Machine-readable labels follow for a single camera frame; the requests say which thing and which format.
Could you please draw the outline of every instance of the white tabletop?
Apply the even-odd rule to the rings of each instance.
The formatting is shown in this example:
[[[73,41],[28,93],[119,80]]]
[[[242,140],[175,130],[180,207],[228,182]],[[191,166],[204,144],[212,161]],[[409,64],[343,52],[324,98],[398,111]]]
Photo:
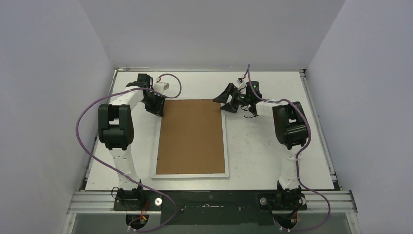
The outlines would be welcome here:
[[[141,72],[157,77],[165,72]],[[243,72],[171,72],[182,83],[182,93],[177,99],[213,99],[230,82],[236,81]],[[119,72],[113,92],[125,89],[129,82],[137,80],[138,72]],[[310,146],[302,153],[300,176],[302,182],[313,189],[332,189],[329,168],[316,129],[310,105],[298,72],[251,72],[251,79],[260,82],[263,98],[289,99],[302,104],[312,132]],[[173,96],[178,84],[173,77],[162,77],[169,83],[165,94]],[[139,103],[132,111],[135,138],[131,144],[136,171],[142,182],[159,190],[260,190],[275,189],[281,173],[281,158],[287,154],[285,146],[278,143],[274,122],[270,118],[246,119],[242,111],[226,113],[229,179],[165,179],[152,180],[151,168],[157,157],[154,152],[158,123],[155,115],[147,113]],[[114,161],[104,144],[97,141],[95,155],[110,165]],[[93,161],[86,190],[110,190],[118,186],[116,172]]]

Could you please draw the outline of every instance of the gray wall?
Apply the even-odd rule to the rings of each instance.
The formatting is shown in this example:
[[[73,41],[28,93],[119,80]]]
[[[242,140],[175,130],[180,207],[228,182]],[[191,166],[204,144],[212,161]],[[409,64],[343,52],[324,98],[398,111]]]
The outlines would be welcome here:
[[[77,0],[2,1],[0,32],[0,233],[60,233],[113,69]]]
[[[307,70],[365,234],[412,233],[413,3],[347,0]]]
[[[115,67],[305,68],[345,0],[80,0]]]

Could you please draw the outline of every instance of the brown square panel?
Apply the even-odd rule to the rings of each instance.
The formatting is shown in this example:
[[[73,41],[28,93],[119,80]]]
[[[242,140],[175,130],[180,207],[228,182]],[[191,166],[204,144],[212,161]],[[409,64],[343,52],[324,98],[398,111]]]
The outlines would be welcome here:
[[[165,101],[156,174],[206,173],[225,173],[220,104]]]

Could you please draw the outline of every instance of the purple cable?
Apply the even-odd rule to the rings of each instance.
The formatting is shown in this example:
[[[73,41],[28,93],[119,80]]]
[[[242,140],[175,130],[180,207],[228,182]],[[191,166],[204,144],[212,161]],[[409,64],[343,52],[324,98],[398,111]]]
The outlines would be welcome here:
[[[298,178],[298,182],[300,183],[300,185],[301,185],[303,188],[305,188],[305,189],[307,189],[307,190],[309,190],[309,191],[312,191],[313,193],[315,193],[315,194],[317,194],[317,195],[320,195],[322,198],[324,198],[324,200],[327,202],[328,212],[327,212],[327,216],[325,217],[325,219],[324,219],[323,221],[321,221],[319,224],[317,224],[316,226],[309,227],[309,228],[290,229],[290,230],[291,230],[291,231],[309,231],[309,230],[316,229],[316,228],[320,227],[321,225],[323,225],[325,222],[327,222],[328,218],[330,217],[330,213],[331,213],[331,205],[330,205],[329,200],[328,200],[323,194],[317,192],[317,191],[314,190],[314,189],[308,188],[307,186],[305,186],[305,185],[302,183],[302,181],[301,181],[301,179],[300,179],[298,156],[300,155],[300,153],[301,153],[302,151],[304,151],[304,150],[308,147],[308,145],[309,145],[310,142],[311,142],[311,129],[310,129],[310,125],[308,124],[308,121],[307,121],[307,118],[305,117],[305,115],[304,115],[304,114],[297,108],[297,106],[294,105],[290,100],[281,99],[281,100],[279,100],[279,101],[269,101],[269,100],[266,100],[266,99],[262,99],[260,96],[258,96],[257,93],[255,92],[254,88],[252,87],[252,84],[251,84],[251,76],[250,76],[250,74],[249,74],[249,67],[250,67],[250,64],[248,64],[248,68],[247,68],[245,74],[248,74],[249,85],[251,86],[251,90],[252,90],[252,92],[254,93],[254,95],[255,95],[260,101],[271,102],[271,103],[276,103],[276,104],[278,104],[278,103],[280,103],[280,102],[282,102],[282,101],[288,102],[288,104],[290,104],[290,105],[297,111],[297,113],[300,115],[300,117],[304,120],[305,127],[307,127],[307,131],[308,131],[308,141],[307,141],[307,143],[306,143],[300,150],[298,150],[298,152],[296,153],[297,178]]]
[[[119,92],[119,93],[115,93],[115,94],[110,94],[110,95],[107,95],[107,96],[105,96],[105,97],[99,98],[98,100],[96,100],[96,101],[94,101],[92,104],[90,104],[88,107],[86,107],[86,109],[80,114],[79,118],[77,119],[77,123],[76,123],[76,137],[77,137],[77,141],[79,141],[79,144],[80,144],[80,146],[83,148],[83,150],[84,150],[90,157],[92,157],[94,160],[96,160],[96,161],[102,163],[103,165],[109,167],[110,169],[118,172],[119,174],[123,175],[126,179],[132,181],[133,183],[135,183],[135,184],[137,184],[137,185],[140,185],[140,186],[142,186],[142,187],[144,187],[144,188],[147,188],[147,189],[149,189],[149,190],[152,190],[152,191],[154,191],[154,192],[156,192],[156,193],[159,193],[160,195],[166,197],[166,198],[167,198],[169,201],[171,201],[171,202],[173,203],[173,205],[176,207],[175,201],[174,201],[170,196],[166,195],[165,193],[163,193],[163,192],[161,192],[161,191],[159,191],[159,190],[156,190],[156,189],[151,188],[151,187],[149,187],[149,186],[147,186],[147,185],[144,185],[144,184],[142,184],[142,183],[139,183],[138,181],[135,181],[134,179],[132,179],[132,178],[130,178],[129,176],[125,175],[125,173],[124,173],[123,171],[121,171],[121,170],[119,170],[119,169],[117,169],[117,168],[115,168],[115,167],[107,164],[106,162],[98,159],[95,155],[92,154],[92,152],[90,152],[90,151],[86,148],[86,146],[85,146],[85,145],[83,144],[83,142],[82,142],[82,139],[80,139],[80,134],[79,134],[79,124],[80,124],[80,121],[82,120],[82,117],[85,115],[85,113],[86,113],[92,106],[98,104],[99,102],[101,102],[101,101],[103,101],[103,100],[105,100],[105,99],[107,99],[107,98],[110,98],[110,97],[113,97],[113,96],[117,96],[117,95],[122,95],[122,94],[125,94],[125,93],[129,92],[129,91],[135,91],[135,90],[147,90],[147,91],[151,91],[151,92],[153,92],[153,93],[159,94],[159,95],[161,95],[161,96],[163,96],[163,97],[170,98],[170,99],[177,98],[177,97],[181,94],[181,91],[182,91],[181,82],[180,82],[180,80],[178,79],[178,77],[176,77],[174,74],[170,74],[170,73],[162,74],[162,75],[160,75],[159,77],[167,76],[167,75],[168,75],[168,76],[173,76],[173,77],[178,81],[178,83],[179,83],[179,93],[178,93],[176,96],[168,97],[168,96],[163,95],[163,94],[161,94],[161,93],[159,93],[159,92],[157,92],[157,91],[154,91],[154,90],[152,90],[152,89],[149,89],[149,88],[140,88],[140,87],[139,87],[139,88],[133,88],[133,89],[129,89],[129,90],[126,90],[126,91],[122,91],[122,92]],[[163,225],[167,224],[168,222],[170,222],[170,221],[176,216],[176,214],[177,214],[177,209],[175,209],[175,213],[173,213],[173,215],[172,215],[169,219],[167,219],[165,222],[159,224],[158,226],[153,227],[153,228],[150,228],[150,229],[146,229],[146,230],[136,230],[136,231],[137,231],[137,232],[144,233],[144,232],[150,232],[150,231],[153,231],[153,230],[155,230],[155,229],[158,229],[158,228],[162,227]],[[130,225],[131,225],[134,221],[136,221],[136,220],[137,220],[137,219],[132,220],[128,225],[130,226]]]

